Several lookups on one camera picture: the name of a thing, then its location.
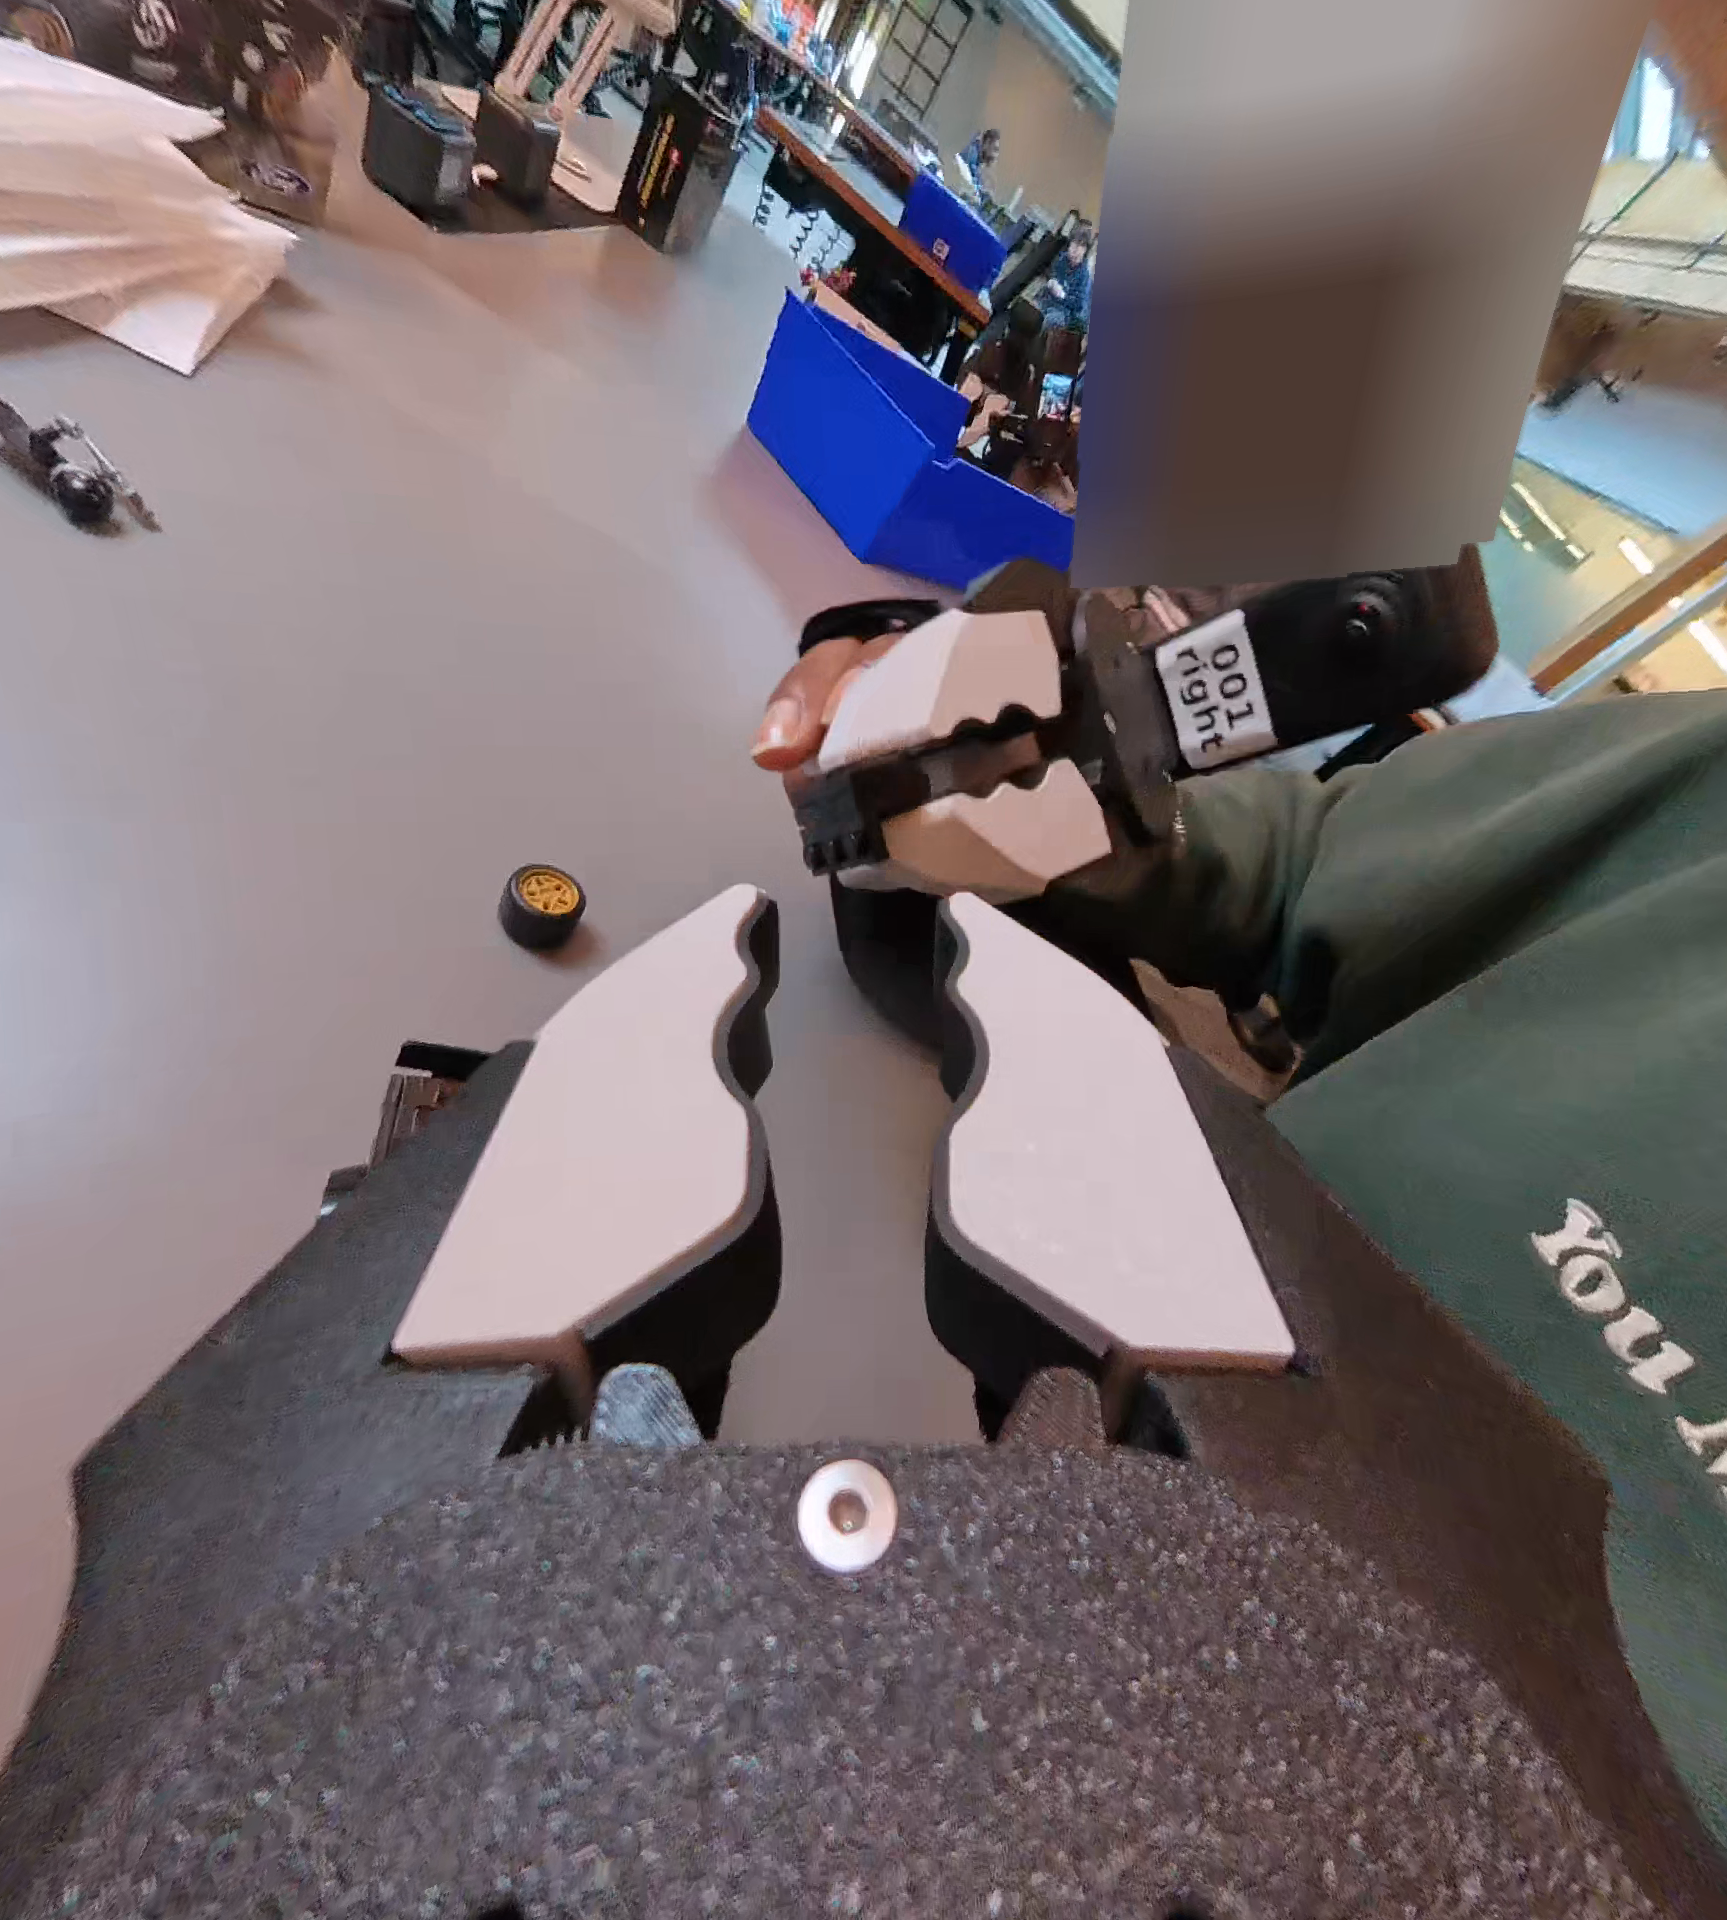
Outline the person's right hand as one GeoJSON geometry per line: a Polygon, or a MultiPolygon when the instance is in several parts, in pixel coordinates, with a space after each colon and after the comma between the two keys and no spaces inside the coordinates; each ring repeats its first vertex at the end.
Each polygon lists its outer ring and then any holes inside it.
{"type": "Polygon", "coordinates": [[[763,707],[750,758],[773,774],[799,774],[817,760],[828,722],[857,680],[906,632],[942,605],[926,599],[839,603],[802,627],[799,659],[763,707]]]}

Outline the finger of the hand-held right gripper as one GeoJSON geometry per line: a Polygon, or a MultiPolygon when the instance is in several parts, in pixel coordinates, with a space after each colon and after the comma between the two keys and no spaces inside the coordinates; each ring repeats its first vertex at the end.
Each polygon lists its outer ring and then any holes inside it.
{"type": "Polygon", "coordinates": [[[1082,773],[1037,749],[926,749],[789,778],[806,864],[857,892],[1034,900],[1113,852],[1082,773]]]}
{"type": "Polygon", "coordinates": [[[1034,726],[1063,710],[1060,647],[1043,612],[942,612],[846,685],[817,768],[918,755],[1004,716],[1034,726]]]}

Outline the small black lego piece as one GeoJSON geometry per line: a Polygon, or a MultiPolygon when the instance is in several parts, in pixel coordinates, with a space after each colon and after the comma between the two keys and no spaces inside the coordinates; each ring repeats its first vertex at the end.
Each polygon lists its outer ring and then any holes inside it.
{"type": "Polygon", "coordinates": [[[130,474],[75,419],[36,423],[0,394],[0,453],[75,531],[109,535],[120,518],[162,531],[130,474]]]}

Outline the black lego wheel gold hub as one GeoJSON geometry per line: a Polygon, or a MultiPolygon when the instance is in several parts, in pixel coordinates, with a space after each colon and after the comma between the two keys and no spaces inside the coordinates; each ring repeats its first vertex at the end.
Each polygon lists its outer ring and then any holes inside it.
{"type": "Polygon", "coordinates": [[[503,882],[495,917],[520,950],[548,954],[568,942],[586,914],[586,890],[567,870],[523,862],[503,882]]]}

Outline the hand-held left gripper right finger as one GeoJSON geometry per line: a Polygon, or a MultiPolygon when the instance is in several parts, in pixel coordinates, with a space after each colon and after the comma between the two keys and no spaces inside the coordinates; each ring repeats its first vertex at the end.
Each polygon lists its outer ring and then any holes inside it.
{"type": "Polygon", "coordinates": [[[1298,1344],[1152,1020],[1004,911],[940,905],[923,1307],[984,1398],[1047,1368],[1284,1377],[1298,1344]]]}

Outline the black lego set box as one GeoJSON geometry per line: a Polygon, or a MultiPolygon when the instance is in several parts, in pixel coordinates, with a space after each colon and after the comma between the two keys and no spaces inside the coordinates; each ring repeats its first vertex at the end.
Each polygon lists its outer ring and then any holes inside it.
{"type": "Polygon", "coordinates": [[[294,121],[348,47],[344,3],[0,3],[0,32],[251,125],[294,121]]]}

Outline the small black box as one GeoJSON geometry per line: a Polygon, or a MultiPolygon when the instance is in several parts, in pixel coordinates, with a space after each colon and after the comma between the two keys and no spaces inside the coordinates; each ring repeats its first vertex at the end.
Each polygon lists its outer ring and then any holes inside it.
{"type": "Polygon", "coordinates": [[[436,92],[378,81],[364,92],[363,172],[395,203],[446,222],[469,203],[476,169],[471,121],[436,92]]]}

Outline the blue storage bin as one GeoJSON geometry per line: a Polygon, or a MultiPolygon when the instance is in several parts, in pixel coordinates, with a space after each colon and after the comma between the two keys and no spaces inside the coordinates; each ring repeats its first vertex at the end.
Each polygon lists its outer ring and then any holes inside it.
{"type": "Polygon", "coordinates": [[[963,394],[786,297],[744,424],[860,564],[961,591],[1019,559],[1068,571],[1076,522],[960,454],[963,394]]]}
{"type": "Polygon", "coordinates": [[[972,297],[994,287],[1010,252],[1004,235],[970,200],[923,170],[904,190],[899,232],[972,297]]]}

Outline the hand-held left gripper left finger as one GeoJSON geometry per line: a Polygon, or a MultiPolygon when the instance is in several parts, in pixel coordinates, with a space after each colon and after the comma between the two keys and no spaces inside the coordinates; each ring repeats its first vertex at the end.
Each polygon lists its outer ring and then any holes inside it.
{"type": "Polygon", "coordinates": [[[756,1093],[778,905],[728,886],[537,1032],[393,1356],[425,1370],[724,1378],[778,1307],[781,1212],[756,1093]]]}

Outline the black lego car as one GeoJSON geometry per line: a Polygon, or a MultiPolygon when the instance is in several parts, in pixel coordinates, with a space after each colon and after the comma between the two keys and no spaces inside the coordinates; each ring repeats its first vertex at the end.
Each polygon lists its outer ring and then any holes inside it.
{"type": "Polygon", "coordinates": [[[411,1141],[437,1111],[463,1092],[469,1078],[491,1059],[483,1048],[437,1042],[406,1042],[395,1053],[381,1117],[364,1158],[335,1168],[323,1187],[319,1218],[364,1183],[395,1149],[411,1141]]]}

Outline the clear plastic parts bag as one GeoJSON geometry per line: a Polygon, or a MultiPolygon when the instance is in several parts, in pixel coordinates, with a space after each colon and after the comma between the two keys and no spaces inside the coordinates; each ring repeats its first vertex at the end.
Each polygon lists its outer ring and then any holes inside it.
{"type": "Polygon", "coordinates": [[[296,243],[188,147],[218,116],[0,35],[0,312],[194,374],[296,243]]]}

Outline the wooden office desk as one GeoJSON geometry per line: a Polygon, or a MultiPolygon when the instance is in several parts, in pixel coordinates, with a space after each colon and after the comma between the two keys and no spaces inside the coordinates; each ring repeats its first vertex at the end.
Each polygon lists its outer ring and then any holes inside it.
{"type": "Polygon", "coordinates": [[[756,132],[770,145],[758,215],[767,218],[770,200],[825,215],[851,240],[840,258],[853,277],[846,300],[894,342],[933,360],[947,342],[970,345],[990,323],[990,301],[957,287],[899,232],[904,196],[894,198],[858,160],[775,108],[756,112],[756,132]]]}

